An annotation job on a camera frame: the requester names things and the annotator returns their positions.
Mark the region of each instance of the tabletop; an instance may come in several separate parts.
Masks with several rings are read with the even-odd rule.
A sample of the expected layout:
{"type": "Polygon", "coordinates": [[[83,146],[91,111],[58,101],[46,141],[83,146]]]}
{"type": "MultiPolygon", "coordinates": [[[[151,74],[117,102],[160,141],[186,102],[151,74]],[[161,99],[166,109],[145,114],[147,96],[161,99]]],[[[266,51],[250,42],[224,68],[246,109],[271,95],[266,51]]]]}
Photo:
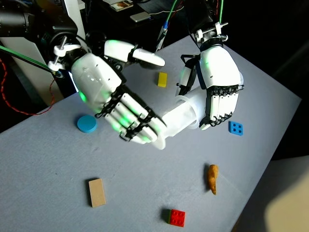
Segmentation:
{"type": "MultiPolygon", "coordinates": [[[[301,99],[226,48],[244,76],[245,89],[231,120],[206,131],[185,129],[167,147],[126,143],[98,119],[90,134],[76,120],[92,114],[74,94],[51,111],[0,134],[2,231],[229,232],[269,163],[301,99]],[[205,187],[205,171],[219,166],[217,195],[205,187]],[[89,206],[88,180],[102,178],[106,205],[89,206]],[[186,212],[183,229],[166,223],[169,209],[186,212]]],[[[181,54],[197,54],[186,37],[158,52],[160,70],[132,65],[127,85],[163,115],[174,104],[181,54]],[[156,86],[168,73],[166,88],[156,86]]]]}

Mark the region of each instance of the beige rectangular block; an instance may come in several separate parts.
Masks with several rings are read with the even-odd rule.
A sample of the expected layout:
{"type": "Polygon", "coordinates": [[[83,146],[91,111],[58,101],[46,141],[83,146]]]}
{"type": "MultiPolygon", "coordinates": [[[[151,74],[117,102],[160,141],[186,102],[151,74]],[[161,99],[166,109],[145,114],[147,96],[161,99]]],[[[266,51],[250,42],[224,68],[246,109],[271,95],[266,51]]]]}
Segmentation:
{"type": "Polygon", "coordinates": [[[89,181],[89,190],[92,207],[98,207],[100,205],[106,204],[103,181],[101,178],[89,181]]]}

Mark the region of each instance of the gray device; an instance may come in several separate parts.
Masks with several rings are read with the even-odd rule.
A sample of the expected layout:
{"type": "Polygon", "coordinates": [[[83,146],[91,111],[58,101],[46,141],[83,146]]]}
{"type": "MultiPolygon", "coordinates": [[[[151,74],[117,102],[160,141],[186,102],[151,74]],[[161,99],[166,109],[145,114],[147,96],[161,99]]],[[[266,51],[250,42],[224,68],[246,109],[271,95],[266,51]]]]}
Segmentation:
{"type": "Polygon", "coordinates": [[[130,16],[130,19],[132,19],[136,23],[144,21],[144,20],[149,19],[149,18],[151,18],[150,14],[148,14],[145,11],[130,16]]]}

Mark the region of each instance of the blue round lid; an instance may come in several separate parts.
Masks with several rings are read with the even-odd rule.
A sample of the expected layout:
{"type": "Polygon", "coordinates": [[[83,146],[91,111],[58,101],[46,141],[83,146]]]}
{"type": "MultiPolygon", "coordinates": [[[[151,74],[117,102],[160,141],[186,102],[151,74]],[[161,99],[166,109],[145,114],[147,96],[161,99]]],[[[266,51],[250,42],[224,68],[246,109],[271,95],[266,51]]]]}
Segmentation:
{"type": "Polygon", "coordinates": [[[77,121],[77,127],[81,132],[90,133],[97,128],[97,121],[93,116],[85,115],[77,121]]]}

